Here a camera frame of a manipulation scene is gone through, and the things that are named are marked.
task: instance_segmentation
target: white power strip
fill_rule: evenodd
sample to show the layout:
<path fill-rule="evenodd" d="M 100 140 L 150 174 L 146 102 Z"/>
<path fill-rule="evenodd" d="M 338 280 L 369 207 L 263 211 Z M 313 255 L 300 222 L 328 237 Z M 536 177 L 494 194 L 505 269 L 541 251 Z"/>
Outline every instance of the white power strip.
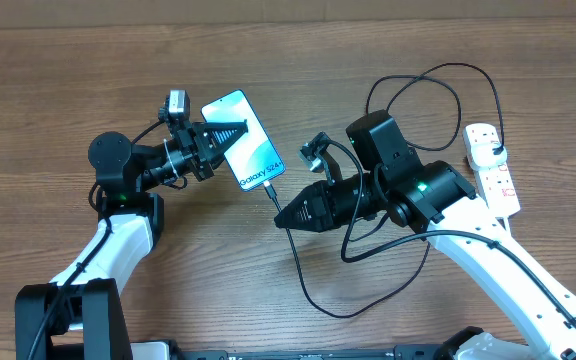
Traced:
<path fill-rule="evenodd" d="M 499 146 L 499 136 L 490 124 L 472 124 L 464 129 L 464 142 L 468 151 L 468 163 L 475 172 L 479 195 L 488 208 L 510 231 L 508 218 L 519 212 L 519 198 L 510 177 L 507 152 L 494 155 L 492 149 Z"/>

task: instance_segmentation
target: smartphone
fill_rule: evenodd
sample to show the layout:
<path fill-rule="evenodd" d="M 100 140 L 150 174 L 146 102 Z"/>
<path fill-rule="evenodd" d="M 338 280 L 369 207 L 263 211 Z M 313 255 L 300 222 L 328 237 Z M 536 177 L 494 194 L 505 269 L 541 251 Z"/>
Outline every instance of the smartphone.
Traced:
<path fill-rule="evenodd" d="M 250 191 L 286 170 L 279 153 L 241 90 L 217 99 L 201 108 L 206 122 L 240 122 L 248 125 L 246 132 L 225 153 L 235 179 L 243 191 Z"/>

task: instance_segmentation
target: phone screen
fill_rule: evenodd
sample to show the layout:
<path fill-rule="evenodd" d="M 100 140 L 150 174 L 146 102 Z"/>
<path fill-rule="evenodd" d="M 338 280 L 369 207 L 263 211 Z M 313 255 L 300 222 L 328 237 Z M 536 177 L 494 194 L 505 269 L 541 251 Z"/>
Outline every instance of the phone screen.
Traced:
<path fill-rule="evenodd" d="M 248 132 L 225 153 L 226 161 L 242 190 L 252 190 L 284 172 L 285 166 L 279 153 L 243 91 L 236 90 L 213 101 L 201 109 L 201 114 L 206 122 L 245 121 L 248 125 Z"/>

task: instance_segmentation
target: blue smartphone screen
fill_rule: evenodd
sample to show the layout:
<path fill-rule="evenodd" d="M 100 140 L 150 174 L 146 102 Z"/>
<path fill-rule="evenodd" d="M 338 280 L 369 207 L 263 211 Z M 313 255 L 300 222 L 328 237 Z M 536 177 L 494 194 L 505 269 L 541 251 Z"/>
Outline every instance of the blue smartphone screen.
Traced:
<path fill-rule="evenodd" d="M 270 142 L 243 91 L 236 90 L 213 101 L 201 109 L 201 114 L 206 122 L 246 121 L 248 132 L 225 153 L 242 190 L 252 190 L 285 171 L 279 153 Z"/>

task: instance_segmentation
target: wooden surface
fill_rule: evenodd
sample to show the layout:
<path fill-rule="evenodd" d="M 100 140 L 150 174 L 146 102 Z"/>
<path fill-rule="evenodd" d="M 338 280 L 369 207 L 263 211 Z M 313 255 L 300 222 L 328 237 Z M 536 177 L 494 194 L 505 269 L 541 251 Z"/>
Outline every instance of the wooden surface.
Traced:
<path fill-rule="evenodd" d="M 189 91 L 193 120 L 203 104 L 242 88 L 287 164 L 275 181 L 286 204 L 321 179 L 295 155 L 301 144 L 322 130 L 347 143 L 344 129 L 362 115 L 378 77 L 445 61 L 476 64 L 495 79 L 523 207 L 513 234 L 576 294 L 576 19 L 0 31 L 0 359 L 14 357 L 17 292 L 50 280 L 95 231 L 86 196 L 96 135 L 135 136 L 171 88 Z M 478 73 L 436 76 L 460 94 L 465 124 L 495 123 Z M 373 108 L 398 86 L 380 88 Z M 392 112 L 420 144 L 443 144 L 454 129 L 454 100 L 432 84 L 411 88 Z M 163 136 L 159 129 L 146 143 Z M 350 162 L 335 155 L 351 175 Z M 421 157 L 444 159 L 473 179 L 461 137 Z M 328 318 L 305 301 L 263 190 L 241 192 L 224 166 L 182 192 L 158 192 L 166 230 L 122 294 L 133 340 L 175 338 L 184 349 L 229 351 L 387 348 L 441 342 L 477 325 L 521 341 L 482 290 L 434 250 L 397 297 L 353 320 Z M 393 225 L 354 247 L 408 232 Z M 342 231 L 295 237 L 313 298 L 339 313 L 399 286 L 424 249 L 415 243 L 347 265 L 339 259 Z"/>
<path fill-rule="evenodd" d="M 574 16 L 576 0 L 0 0 L 0 29 Z"/>

